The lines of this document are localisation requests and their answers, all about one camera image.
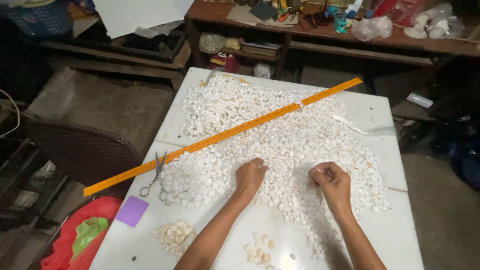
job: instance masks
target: white board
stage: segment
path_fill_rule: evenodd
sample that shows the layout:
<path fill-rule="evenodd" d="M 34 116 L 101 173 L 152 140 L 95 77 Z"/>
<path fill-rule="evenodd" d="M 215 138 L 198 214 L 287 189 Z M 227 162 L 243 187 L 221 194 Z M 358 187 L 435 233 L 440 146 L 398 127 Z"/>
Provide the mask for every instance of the white board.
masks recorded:
<path fill-rule="evenodd" d="M 138 26 L 150 28 L 183 20 L 194 0 L 94 0 L 107 35 L 117 38 L 135 32 Z"/>

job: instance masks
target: basket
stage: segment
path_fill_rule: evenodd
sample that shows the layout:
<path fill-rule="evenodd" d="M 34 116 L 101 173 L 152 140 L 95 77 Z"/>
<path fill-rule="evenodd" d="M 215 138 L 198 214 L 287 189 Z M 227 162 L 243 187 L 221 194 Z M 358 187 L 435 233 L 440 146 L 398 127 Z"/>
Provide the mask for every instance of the basket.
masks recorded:
<path fill-rule="evenodd" d="M 61 36 L 73 27 L 67 6 L 68 2 L 62 0 L 47 0 L 14 8 L 1 5 L 0 15 L 13 21 L 26 36 Z"/>

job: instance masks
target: green plastic bag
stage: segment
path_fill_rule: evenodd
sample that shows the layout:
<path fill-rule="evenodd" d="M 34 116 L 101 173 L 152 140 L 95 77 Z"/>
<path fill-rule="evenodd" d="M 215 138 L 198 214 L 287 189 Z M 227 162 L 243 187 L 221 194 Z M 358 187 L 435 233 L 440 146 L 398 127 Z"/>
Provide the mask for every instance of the green plastic bag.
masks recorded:
<path fill-rule="evenodd" d="M 108 229 L 108 220 L 104 218 L 89 218 L 77 226 L 77 238 L 72 245 L 75 259 L 102 231 Z"/>

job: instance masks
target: brown chair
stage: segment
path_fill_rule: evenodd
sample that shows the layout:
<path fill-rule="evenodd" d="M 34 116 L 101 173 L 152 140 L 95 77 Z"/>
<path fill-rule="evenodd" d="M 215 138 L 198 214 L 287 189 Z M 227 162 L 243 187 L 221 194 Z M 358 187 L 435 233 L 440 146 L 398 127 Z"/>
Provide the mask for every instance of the brown chair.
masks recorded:
<path fill-rule="evenodd" d="M 50 120 L 30 119 L 24 125 L 26 135 L 60 170 L 85 186 L 128 171 L 142 164 L 133 145 L 109 132 L 91 127 Z M 133 179 L 96 194 L 125 198 Z M 65 221 L 75 212 L 72 211 Z M 60 228 L 32 262 L 29 270 L 40 269 L 40 262 L 52 251 Z"/>

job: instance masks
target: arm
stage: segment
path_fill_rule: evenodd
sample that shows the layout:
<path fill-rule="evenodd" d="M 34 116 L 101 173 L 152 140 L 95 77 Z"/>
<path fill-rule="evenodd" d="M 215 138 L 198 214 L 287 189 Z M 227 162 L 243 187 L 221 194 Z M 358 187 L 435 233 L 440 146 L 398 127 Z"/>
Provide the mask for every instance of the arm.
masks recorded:
<path fill-rule="evenodd" d="M 355 270 L 386 270 L 367 236 L 353 216 L 350 176 L 333 162 L 310 170 L 311 183 L 320 185 L 328 206 L 342 231 Z"/>
<path fill-rule="evenodd" d="M 237 170 L 237 190 L 195 238 L 175 270 L 207 270 L 212 267 L 233 223 L 252 201 L 264 180 L 268 167 L 263 163 L 257 158 Z"/>

